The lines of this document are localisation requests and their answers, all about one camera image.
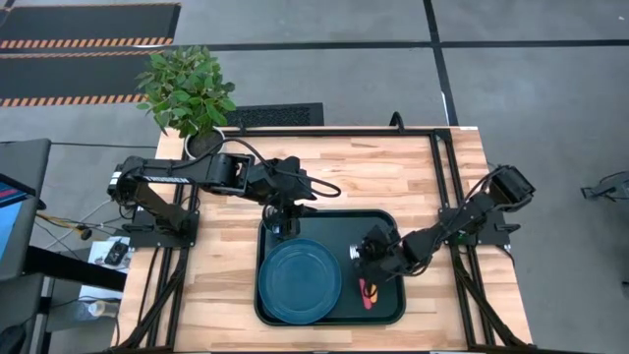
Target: plastic tray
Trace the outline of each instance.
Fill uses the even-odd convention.
[[[393,217],[383,210],[320,210],[300,218],[301,233],[298,237],[318,241],[327,247],[341,266],[343,284],[336,306],[324,318],[309,325],[390,325],[397,322],[406,309],[406,296],[402,277],[396,277],[378,288],[377,301],[367,310],[363,304],[359,279],[350,260],[349,247],[360,244],[374,227],[383,230],[395,228]],[[258,232],[256,314],[267,325],[286,324],[271,315],[257,292],[257,274],[266,255],[278,245],[275,237],[260,224]]]

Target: gray floor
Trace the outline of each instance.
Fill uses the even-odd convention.
[[[18,0],[24,4],[121,3]],[[181,44],[323,40],[427,40],[421,0],[183,0]],[[434,0],[442,40],[629,38],[626,1]],[[629,300],[627,207],[582,199],[579,188],[625,169],[629,152],[629,47],[447,49],[462,125],[479,126],[492,163],[521,168],[538,188],[510,221],[517,275],[535,342],[544,348],[625,353]],[[326,125],[382,125],[399,110],[407,125],[443,125],[429,49],[223,52],[237,103],[321,101]],[[133,105],[0,110],[0,141],[155,145],[158,131]],[[52,149],[44,195],[50,212],[82,217],[106,199],[116,162],[153,150]],[[106,206],[90,220],[117,215]],[[33,243],[49,236],[35,230]],[[86,244],[71,236],[73,248]],[[51,353],[102,349],[111,324],[53,335]],[[87,347],[73,337],[91,338]]]

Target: wooden tabletop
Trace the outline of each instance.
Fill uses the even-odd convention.
[[[476,128],[452,128],[464,189],[487,173]],[[429,139],[424,137],[246,138],[267,157],[296,155],[310,176],[339,186],[336,199],[309,203],[317,208],[381,208],[395,217],[400,234],[432,226],[440,208]],[[157,158],[181,157],[176,133],[162,136]],[[444,146],[440,147],[455,201]],[[228,144],[229,152],[247,152]],[[166,201],[174,187],[151,186]],[[395,324],[378,326],[273,327],[254,311],[257,228],[261,207],[234,197],[201,193],[201,223],[191,250],[180,313],[176,351],[202,350],[429,350],[464,349],[465,335],[447,248],[436,253],[421,276],[405,278],[406,313]],[[486,296],[504,322],[525,341],[531,337],[511,261],[492,246],[477,248]],[[138,319],[152,249],[136,251],[120,308],[122,338]],[[150,283],[147,309],[157,282]],[[178,259],[173,257],[173,265]],[[483,342],[478,308],[470,298],[477,341]],[[164,343],[170,314],[162,312],[157,343]]]

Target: white cable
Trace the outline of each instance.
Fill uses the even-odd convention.
[[[83,222],[85,221],[88,217],[94,215],[97,211],[99,211],[102,207],[104,207],[106,204],[111,203],[111,200],[106,200],[105,202],[101,203],[100,206],[97,206],[94,210],[92,210],[89,214],[87,214],[86,216],[84,216],[82,219],[79,220],[79,222]],[[59,237],[58,240],[55,240],[55,242],[51,243],[50,245],[44,247],[44,250],[49,250],[52,246],[58,244],[59,242],[61,242],[63,239],[65,239],[66,237],[68,237],[68,235],[70,235],[71,233],[73,233],[73,230],[70,230],[68,232],[66,232],[63,236]]]

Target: blue plate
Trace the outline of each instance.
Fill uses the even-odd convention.
[[[285,241],[266,257],[257,277],[266,309],[291,325],[307,325],[334,308],[341,268],[332,253],[309,239]]]

